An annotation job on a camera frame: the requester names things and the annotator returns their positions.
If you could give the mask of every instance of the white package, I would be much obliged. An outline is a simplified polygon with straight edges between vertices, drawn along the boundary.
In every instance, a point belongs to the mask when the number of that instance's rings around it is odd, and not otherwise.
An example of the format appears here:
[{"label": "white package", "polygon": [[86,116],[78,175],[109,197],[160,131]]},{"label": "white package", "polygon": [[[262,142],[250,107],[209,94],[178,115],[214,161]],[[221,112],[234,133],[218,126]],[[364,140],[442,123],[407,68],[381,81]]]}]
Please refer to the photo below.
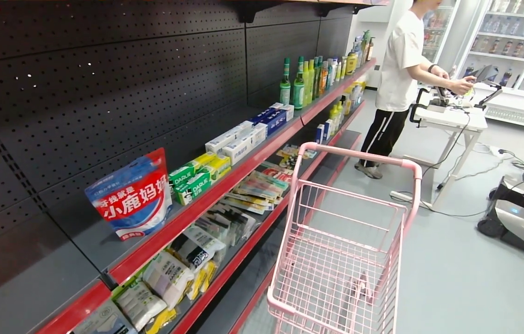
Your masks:
[{"label": "white package", "polygon": [[135,281],[115,300],[138,331],[167,305],[152,294],[143,281]]},{"label": "white package", "polygon": [[166,251],[158,253],[142,275],[142,280],[161,296],[168,309],[177,306],[193,279],[193,271]]}]

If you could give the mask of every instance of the glass door fridge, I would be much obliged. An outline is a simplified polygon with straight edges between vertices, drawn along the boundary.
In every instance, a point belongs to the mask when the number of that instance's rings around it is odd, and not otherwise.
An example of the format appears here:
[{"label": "glass door fridge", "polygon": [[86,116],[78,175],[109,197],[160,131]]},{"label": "glass door fridge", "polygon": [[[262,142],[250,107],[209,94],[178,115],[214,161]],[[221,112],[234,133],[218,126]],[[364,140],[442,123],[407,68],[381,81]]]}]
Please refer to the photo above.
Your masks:
[{"label": "glass door fridge", "polygon": [[446,44],[449,28],[461,2],[462,0],[443,0],[436,11],[431,11],[423,17],[425,25],[423,56],[431,63],[436,64],[440,58],[442,46]]}]

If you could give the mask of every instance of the black pants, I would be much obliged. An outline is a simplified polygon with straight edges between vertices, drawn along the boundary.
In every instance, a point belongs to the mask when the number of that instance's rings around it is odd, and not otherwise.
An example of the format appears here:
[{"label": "black pants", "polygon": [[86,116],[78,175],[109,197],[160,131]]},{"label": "black pants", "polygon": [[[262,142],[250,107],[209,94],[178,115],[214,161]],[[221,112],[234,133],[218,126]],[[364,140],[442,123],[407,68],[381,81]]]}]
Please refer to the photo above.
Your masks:
[{"label": "black pants", "polygon": [[[404,122],[408,117],[408,110],[400,112],[377,109],[375,119],[361,147],[361,152],[389,156],[398,141]],[[373,161],[359,160],[365,167],[373,167]]]}]

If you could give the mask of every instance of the man's hand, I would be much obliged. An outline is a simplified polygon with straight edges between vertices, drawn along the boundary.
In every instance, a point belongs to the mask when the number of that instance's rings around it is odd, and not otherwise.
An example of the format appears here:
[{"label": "man's hand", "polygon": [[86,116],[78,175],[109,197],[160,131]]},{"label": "man's hand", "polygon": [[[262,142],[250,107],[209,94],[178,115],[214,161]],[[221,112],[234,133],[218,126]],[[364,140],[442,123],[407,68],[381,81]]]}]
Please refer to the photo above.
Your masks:
[{"label": "man's hand", "polygon": [[447,88],[454,94],[464,95],[474,86],[474,84],[472,84],[474,80],[476,80],[475,76],[467,76],[466,78],[452,80]]},{"label": "man's hand", "polygon": [[431,74],[435,74],[436,76],[444,79],[449,79],[449,74],[444,70],[443,68],[440,68],[439,66],[435,65],[431,69]]}]

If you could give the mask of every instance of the green bottle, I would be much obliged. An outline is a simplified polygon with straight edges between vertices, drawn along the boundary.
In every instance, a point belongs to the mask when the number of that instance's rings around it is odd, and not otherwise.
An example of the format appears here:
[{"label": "green bottle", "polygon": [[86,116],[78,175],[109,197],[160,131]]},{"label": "green bottle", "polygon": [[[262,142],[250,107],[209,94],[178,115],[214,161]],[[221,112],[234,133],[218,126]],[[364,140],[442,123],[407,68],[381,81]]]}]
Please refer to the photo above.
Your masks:
[{"label": "green bottle", "polygon": [[283,80],[280,81],[280,103],[290,104],[291,99],[291,82],[289,81],[289,58],[285,58],[285,73]]},{"label": "green bottle", "polygon": [[304,58],[299,57],[298,66],[297,66],[297,78],[293,82],[293,104],[295,110],[300,110],[303,108],[303,103],[305,99],[305,81],[303,79],[303,64]]}]

